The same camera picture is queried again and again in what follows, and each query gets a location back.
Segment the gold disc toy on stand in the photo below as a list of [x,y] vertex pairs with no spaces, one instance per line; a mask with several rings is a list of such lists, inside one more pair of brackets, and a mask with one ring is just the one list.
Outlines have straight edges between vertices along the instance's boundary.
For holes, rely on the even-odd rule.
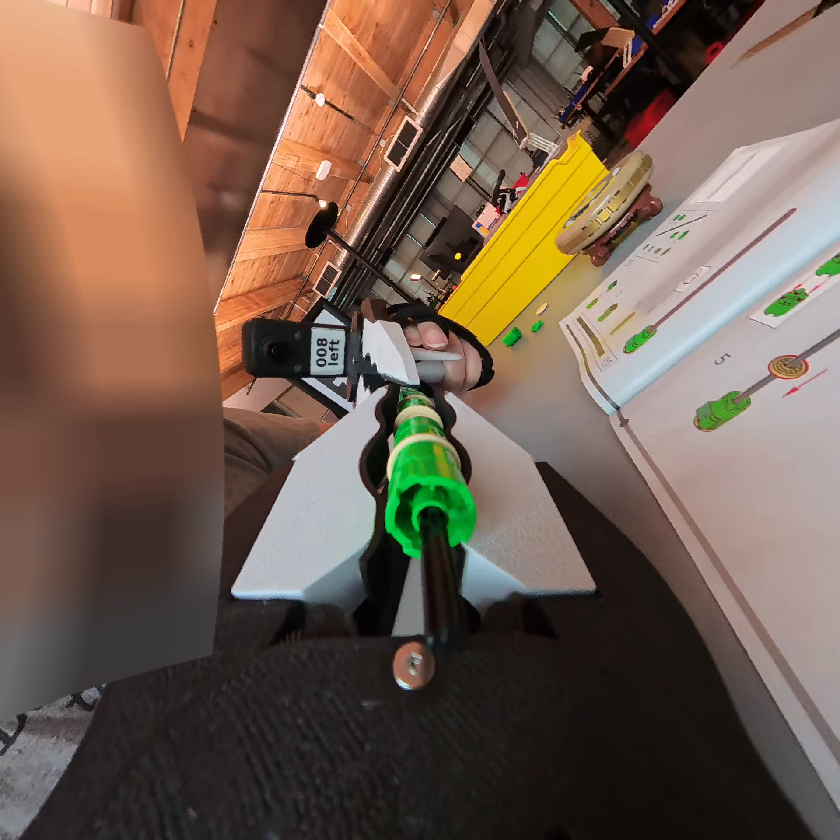
[[662,212],[651,183],[654,171],[653,158],[642,150],[615,164],[563,224],[554,240],[558,251],[604,266],[627,236]]

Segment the black monitor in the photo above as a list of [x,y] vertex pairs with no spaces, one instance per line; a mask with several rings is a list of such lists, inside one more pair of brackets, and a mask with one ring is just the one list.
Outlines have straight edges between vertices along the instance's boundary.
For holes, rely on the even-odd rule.
[[447,277],[463,276],[485,244],[474,221],[462,208],[454,206],[427,241],[419,257],[421,262]]

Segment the green toy pieces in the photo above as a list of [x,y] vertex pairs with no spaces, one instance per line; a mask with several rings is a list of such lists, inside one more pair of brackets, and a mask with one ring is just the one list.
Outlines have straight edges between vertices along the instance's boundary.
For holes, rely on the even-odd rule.
[[444,514],[450,547],[469,541],[476,530],[476,503],[431,396],[400,387],[393,440],[385,476],[387,532],[405,555],[419,559],[421,517],[433,508]]

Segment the yellow plastic bin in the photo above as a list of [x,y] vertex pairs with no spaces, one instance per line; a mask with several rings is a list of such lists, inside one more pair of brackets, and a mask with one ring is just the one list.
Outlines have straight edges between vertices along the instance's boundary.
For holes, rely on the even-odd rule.
[[499,338],[571,262],[555,238],[605,175],[584,135],[573,134],[488,238],[441,307],[441,316],[486,346]]

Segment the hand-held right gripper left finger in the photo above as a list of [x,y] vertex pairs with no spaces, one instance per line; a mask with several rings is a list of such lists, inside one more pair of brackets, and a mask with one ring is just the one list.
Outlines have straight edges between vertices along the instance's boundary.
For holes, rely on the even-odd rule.
[[397,398],[369,395],[295,457],[238,577],[239,601],[387,604],[396,573],[384,529]]

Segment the red crate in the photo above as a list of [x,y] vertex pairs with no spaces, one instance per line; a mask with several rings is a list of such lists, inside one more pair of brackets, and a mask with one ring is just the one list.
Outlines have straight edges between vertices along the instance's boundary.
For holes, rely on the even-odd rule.
[[659,93],[645,110],[631,118],[625,131],[625,141],[632,150],[635,151],[639,148],[640,144],[653,131],[655,126],[661,122],[676,102],[677,97],[672,90],[666,89]]

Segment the storage shelf rack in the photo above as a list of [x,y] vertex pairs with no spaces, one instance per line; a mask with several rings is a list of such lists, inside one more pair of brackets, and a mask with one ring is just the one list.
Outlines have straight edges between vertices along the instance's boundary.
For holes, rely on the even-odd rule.
[[579,39],[584,74],[559,113],[564,128],[585,120],[613,139],[623,136],[657,101],[675,102],[707,68],[720,40],[715,2],[613,2],[626,44],[606,43],[600,29]]

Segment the grey desk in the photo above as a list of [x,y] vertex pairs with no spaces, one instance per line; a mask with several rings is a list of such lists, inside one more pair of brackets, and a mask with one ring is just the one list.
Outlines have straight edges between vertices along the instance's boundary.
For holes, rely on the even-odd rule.
[[[838,8],[732,68],[749,47],[816,2],[766,2],[643,143],[667,209],[735,148],[838,118]],[[693,560],[694,534],[669,523],[610,421],[581,383],[557,324],[506,350],[497,376],[468,403],[545,461],[642,551],[687,609],[747,733],[817,838],[838,838],[838,762],[798,688],[717,559]]]

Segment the black round ceiling lamp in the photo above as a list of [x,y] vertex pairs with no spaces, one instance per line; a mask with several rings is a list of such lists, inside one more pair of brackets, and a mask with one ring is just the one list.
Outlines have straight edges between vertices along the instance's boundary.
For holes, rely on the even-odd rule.
[[308,249],[314,250],[329,240],[349,255],[352,260],[370,271],[374,277],[381,280],[387,286],[395,288],[389,277],[373,266],[371,262],[365,259],[356,248],[347,243],[338,233],[335,225],[338,221],[339,213],[340,209],[338,204],[335,202],[325,203],[324,207],[316,213],[310,222],[304,236],[304,245]]

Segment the person's leg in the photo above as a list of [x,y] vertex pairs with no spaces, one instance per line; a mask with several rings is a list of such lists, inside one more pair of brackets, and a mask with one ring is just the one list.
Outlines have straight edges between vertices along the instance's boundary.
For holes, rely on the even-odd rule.
[[226,407],[224,420],[224,515],[291,462],[328,425],[304,418]]

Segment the person's left hand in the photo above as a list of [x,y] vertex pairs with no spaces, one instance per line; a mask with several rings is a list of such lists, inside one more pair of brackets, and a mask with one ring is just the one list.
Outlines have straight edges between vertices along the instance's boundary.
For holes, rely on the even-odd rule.
[[458,356],[456,360],[439,363],[440,376],[433,386],[457,396],[463,396],[478,386],[484,373],[482,353],[486,348],[468,339],[465,332],[457,332],[452,322],[410,319],[403,326],[403,334],[413,349]]

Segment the wooden strip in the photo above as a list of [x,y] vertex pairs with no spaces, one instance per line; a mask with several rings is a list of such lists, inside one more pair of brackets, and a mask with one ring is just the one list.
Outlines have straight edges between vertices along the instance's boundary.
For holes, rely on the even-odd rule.
[[796,17],[790,23],[786,24],[785,26],[779,28],[771,35],[766,36],[756,44],[749,47],[745,50],[732,64],[731,68],[736,67],[737,65],[743,63],[746,60],[750,60],[751,58],[757,56],[761,52],[769,49],[770,47],[779,44],[782,40],[790,37],[794,32],[803,28],[804,26],[808,25],[814,17],[817,16],[817,6],[813,6],[807,11],[805,11],[800,16]]

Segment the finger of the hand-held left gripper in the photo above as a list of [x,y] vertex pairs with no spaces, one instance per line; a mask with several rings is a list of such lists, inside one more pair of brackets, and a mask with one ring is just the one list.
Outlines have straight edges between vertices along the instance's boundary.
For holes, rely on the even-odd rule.
[[445,379],[445,365],[461,362],[463,356],[435,350],[411,350],[416,372],[421,382],[442,382]]
[[363,374],[363,387],[380,387],[379,382],[418,387],[418,348],[410,345],[403,327],[391,321],[362,320],[361,349],[363,361],[374,366],[375,372]]

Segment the black metal rod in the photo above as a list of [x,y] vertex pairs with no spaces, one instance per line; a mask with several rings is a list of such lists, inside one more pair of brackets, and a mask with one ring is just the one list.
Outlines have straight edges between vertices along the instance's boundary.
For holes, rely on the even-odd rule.
[[424,633],[435,655],[462,646],[469,636],[469,620],[456,574],[455,551],[449,544],[448,519],[437,507],[419,515],[423,576]]

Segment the silver air duct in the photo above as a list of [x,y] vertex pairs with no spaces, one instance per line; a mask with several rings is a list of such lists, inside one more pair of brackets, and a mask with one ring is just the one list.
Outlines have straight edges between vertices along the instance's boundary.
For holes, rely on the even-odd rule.
[[416,114],[411,117],[416,123],[413,145],[403,156],[400,167],[391,163],[384,163],[371,184],[360,212],[345,234],[342,234],[352,249],[360,250],[361,242],[373,226],[375,216],[382,210],[385,201],[392,193],[397,176],[407,169],[408,162],[419,148],[420,140],[427,136],[427,130],[433,120],[434,113],[442,101],[445,91],[458,68],[463,64],[472,49],[474,38],[460,34],[454,37],[452,44],[436,64],[434,73],[422,91],[416,105]]

